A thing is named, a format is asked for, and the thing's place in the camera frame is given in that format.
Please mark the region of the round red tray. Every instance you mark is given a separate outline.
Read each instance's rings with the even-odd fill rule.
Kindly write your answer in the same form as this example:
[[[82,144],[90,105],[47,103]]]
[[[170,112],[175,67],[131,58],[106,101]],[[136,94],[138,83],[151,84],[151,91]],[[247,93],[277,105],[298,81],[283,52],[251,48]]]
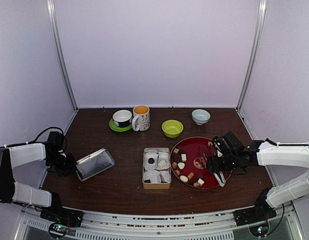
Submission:
[[[218,174],[217,176],[209,172],[207,169],[208,157],[215,156],[217,154],[217,150],[213,146],[208,146],[208,142],[212,142],[212,140],[206,137],[189,137],[178,142],[170,152],[170,168],[178,180],[180,180],[180,176],[188,177],[189,173],[194,173],[193,178],[189,179],[188,182],[183,182],[180,180],[188,187],[201,190],[214,189],[221,187],[222,181],[228,180],[231,176],[231,173],[227,171],[224,171],[222,174]],[[179,147],[182,147],[184,152],[174,154],[174,149],[179,149]],[[173,168],[172,163],[179,163],[175,162],[175,156],[182,159],[181,154],[186,154],[187,157],[187,161],[180,162],[185,163],[184,169],[179,169],[178,166]],[[179,176],[175,174],[176,170],[180,171]],[[204,180],[204,184],[199,185],[198,179]]]

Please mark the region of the bear print tin lid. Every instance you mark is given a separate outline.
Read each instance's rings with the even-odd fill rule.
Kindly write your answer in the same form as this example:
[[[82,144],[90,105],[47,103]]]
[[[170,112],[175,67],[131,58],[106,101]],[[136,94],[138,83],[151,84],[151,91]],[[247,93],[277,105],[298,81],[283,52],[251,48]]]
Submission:
[[[107,148],[101,148],[77,160],[75,163],[77,177],[83,182],[113,167],[116,161]]]

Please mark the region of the white rectangular chocolate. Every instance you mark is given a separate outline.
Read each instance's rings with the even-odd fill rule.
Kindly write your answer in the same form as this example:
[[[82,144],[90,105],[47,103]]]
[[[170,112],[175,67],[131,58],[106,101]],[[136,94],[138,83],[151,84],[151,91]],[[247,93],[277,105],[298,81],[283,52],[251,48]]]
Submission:
[[[164,168],[166,166],[166,162],[164,160],[161,160],[159,163],[158,163],[158,166],[160,168]]]

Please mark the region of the beige tin box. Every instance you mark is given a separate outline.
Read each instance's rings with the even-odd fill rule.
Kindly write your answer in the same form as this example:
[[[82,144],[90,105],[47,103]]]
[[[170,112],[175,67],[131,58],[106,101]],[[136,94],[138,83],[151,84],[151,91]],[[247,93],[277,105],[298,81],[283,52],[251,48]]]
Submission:
[[[154,163],[148,163],[149,158],[154,159]],[[160,168],[158,163],[164,160],[165,167]],[[172,183],[172,173],[170,166],[170,150],[167,147],[146,147],[143,150],[142,162],[142,184],[145,190],[168,190]]]

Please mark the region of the dark swirl chocolate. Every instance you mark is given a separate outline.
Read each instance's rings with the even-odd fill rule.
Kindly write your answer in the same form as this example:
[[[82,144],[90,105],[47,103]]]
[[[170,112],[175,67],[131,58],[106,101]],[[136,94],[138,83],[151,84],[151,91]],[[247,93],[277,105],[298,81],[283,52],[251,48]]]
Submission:
[[[154,160],[153,158],[149,158],[149,159],[148,159],[148,163],[149,163],[149,164],[153,164],[154,162],[155,162],[155,160]]]

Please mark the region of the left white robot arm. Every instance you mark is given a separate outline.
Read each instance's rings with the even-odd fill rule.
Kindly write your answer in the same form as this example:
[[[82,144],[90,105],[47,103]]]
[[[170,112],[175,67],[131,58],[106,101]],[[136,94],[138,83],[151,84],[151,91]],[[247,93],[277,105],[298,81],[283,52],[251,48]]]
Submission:
[[[75,171],[76,161],[48,141],[0,147],[0,203],[41,207],[55,222],[62,222],[67,212],[59,194],[39,189],[37,182],[50,167],[66,177]]]

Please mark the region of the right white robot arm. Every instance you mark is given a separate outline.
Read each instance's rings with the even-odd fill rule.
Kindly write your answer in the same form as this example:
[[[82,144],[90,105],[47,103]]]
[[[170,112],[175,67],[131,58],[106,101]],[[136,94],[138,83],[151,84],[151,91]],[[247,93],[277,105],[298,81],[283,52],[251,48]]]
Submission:
[[[279,143],[253,140],[248,146],[240,141],[216,138],[212,145],[217,155],[207,158],[206,168],[211,174],[248,166],[290,166],[307,169],[302,175],[282,184],[263,190],[251,209],[251,217],[261,221],[276,208],[291,200],[309,195],[309,142]]]

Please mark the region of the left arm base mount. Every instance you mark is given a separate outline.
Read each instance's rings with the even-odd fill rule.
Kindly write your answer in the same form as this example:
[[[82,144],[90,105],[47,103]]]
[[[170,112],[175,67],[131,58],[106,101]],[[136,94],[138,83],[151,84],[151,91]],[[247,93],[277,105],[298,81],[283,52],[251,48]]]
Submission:
[[[47,231],[53,239],[61,239],[66,236],[70,228],[80,227],[84,217],[83,211],[69,208],[62,208],[60,211],[41,208],[39,212],[42,219],[51,222]]]

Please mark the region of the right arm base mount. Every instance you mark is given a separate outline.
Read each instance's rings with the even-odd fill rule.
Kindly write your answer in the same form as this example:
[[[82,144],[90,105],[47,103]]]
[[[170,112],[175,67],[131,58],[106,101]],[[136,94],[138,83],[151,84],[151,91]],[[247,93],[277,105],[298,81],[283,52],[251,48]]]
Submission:
[[[250,207],[234,211],[233,216],[238,227],[248,226],[254,237],[262,238],[270,232],[269,219],[276,217],[277,213],[272,208]]]

